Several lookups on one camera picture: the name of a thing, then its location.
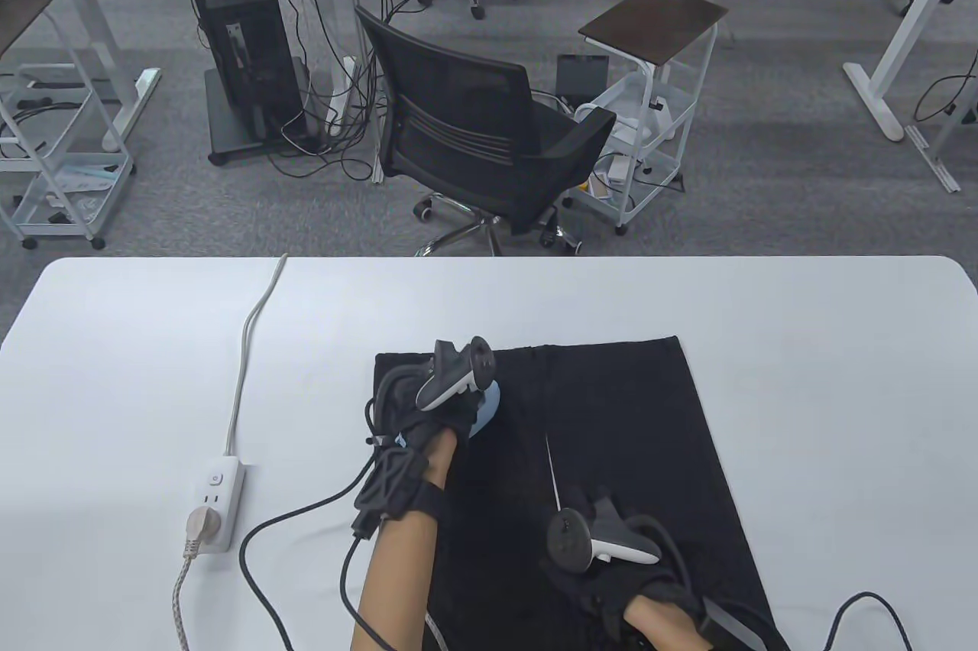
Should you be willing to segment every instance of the chair armrest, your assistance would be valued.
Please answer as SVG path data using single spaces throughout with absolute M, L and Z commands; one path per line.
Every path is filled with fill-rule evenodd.
M 540 158 L 549 161 L 569 159 L 594 152 L 591 166 L 597 162 L 597 156 L 604 149 L 604 142 L 611 135 L 617 116 L 605 108 L 595 108 L 584 117 L 584 120 L 570 130 L 566 137 L 556 142 L 552 147 L 541 153 Z

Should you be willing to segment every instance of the black mesh chair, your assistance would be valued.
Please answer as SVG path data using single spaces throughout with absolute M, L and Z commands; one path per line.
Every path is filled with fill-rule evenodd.
M 387 85 L 385 175 L 406 175 L 433 191 L 415 206 L 420 221 L 429 220 L 434 199 L 471 217 L 464 228 L 434 239 L 416 255 L 484 232 L 498 256 L 495 226 L 503 220 L 514 235 L 540 228 L 542 245 L 559 241 L 577 253 L 580 242 L 559 224 L 553 203 L 591 175 L 614 113 L 596 108 L 575 123 L 534 102 L 520 65 L 420 42 L 362 6 L 357 16 Z

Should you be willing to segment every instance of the blue object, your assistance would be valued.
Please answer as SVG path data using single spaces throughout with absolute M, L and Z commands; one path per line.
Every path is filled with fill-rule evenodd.
M 468 434 L 469 438 L 475 437 L 476 433 L 496 416 L 496 410 L 499 409 L 499 396 L 499 384 L 493 381 L 489 384 L 489 388 L 485 390 L 482 403 L 479 404 L 479 411 L 475 416 L 475 424 L 472 425 L 472 429 Z

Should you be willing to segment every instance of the brown tabletop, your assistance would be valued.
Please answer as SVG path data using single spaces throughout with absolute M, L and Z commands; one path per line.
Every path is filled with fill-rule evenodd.
M 0 57 L 53 0 L 0 0 Z
M 706 0 L 625 0 L 578 32 L 654 65 L 663 65 L 727 13 Z

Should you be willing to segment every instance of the black cloth mat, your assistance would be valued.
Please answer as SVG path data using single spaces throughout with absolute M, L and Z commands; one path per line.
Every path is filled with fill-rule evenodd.
M 377 356 L 388 369 L 426 355 Z M 771 611 L 678 338 L 497 351 L 496 417 L 458 453 L 446 486 L 429 612 L 450 651 L 614 648 L 540 570 L 560 490 L 607 487 L 660 519 L 695 590 Z M 765 640 L 756 619 L 734 613 Z M 769 649 L 776 645 L 768 644 Z M 436 649 L 426 634 L 426 649 Z

